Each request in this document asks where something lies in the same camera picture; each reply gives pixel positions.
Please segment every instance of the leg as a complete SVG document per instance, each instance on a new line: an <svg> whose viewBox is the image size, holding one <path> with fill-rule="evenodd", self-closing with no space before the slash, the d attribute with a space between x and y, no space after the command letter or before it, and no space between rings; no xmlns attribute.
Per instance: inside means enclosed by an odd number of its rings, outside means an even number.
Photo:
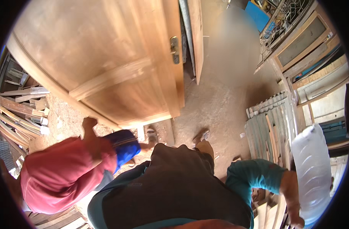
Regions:
<svg viewBox="0 0 349 229"><path fill-rule="evenodd" d="M198 135L196 135L192 142L201 153L208 153L214 159L214 150L211 147L210 143L207 141L209 136L209 130L204 129Z"/></svg>
<svg viewBox="0 0 349 229"><path fill-rule="evenodd" d="M158 143L158 137L156 135L156 131L153 128L149 128L147 130L148 144L140 143L141 151L148 152L152 150L154 146Z"/></svg>

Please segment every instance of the foot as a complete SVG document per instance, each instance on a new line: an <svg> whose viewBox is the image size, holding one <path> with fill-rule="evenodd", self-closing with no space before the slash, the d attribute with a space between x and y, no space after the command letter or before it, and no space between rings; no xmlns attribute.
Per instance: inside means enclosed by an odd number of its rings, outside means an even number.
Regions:
<svg viewBox="0 0 349 229"><path fill-rule="evenodd" d="M129 166L129 167L134 167L135 166L135 161L133 159L129 160L124 164L124 166Z"/></svg>
<svg viewBox="0 0 349 229"><path fill-rule="evenodd" d="M192 143L194 146L196 146L199 142L202 140L208 140L210 136L210 131L207 128L203 128L192 140Z"/></svg>
<svg viewBox="0 0 349 229"><path fill-rule="evenodd" d="M147 129L148 145L150 148L153 148L158 143L158 136L154 128L151 126Z"/></svg>

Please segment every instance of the door panel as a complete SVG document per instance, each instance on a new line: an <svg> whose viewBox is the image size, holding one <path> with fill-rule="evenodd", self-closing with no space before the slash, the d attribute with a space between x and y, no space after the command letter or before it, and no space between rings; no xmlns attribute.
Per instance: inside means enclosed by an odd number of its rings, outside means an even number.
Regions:
<svg viewBox="0 0 349 229"><path fill-rule="evenodd" d="M180 21L169 20L173 16L165 15L163 4L168 3L33 0L7 47L44 87L110 126L147 124L160 114L176 117L182 59L173 63L169 38L181 37L173 29ZM173 10L179 17L178 7Z"/></svg>

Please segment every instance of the metal grille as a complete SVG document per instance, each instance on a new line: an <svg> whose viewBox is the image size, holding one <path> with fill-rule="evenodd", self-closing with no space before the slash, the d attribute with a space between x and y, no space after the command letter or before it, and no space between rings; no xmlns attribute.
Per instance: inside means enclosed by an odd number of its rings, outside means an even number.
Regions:
<svg viewBox="0 0 349 229"><path fill-rule="evenodd" d="M313 0L281 0L270 20L260 34L261 62L277 48L277 45L292 31Z"/></svg>

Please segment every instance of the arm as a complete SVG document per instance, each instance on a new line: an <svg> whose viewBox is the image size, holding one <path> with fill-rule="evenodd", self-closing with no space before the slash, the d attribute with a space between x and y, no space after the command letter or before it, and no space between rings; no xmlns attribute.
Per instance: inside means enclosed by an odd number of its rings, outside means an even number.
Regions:
<svg viewBox="0 0 349 229"><path fill-rule="evenodd" d="M296 172L263 160L245 160L232 163L227 170L225 185L236 192L251 207L251 189L267 189L277 195L283 194L291 223L304 226L299 217L299 194Z"/></svg>
<svg viewBox="0 0 349 229"><path fill-rule="evenodd" d="M92 156L93 167L102 162L100 138L96 136L93 127L97 125L97 120L86 117L83 120L84 139L83 142Z"/></svg>

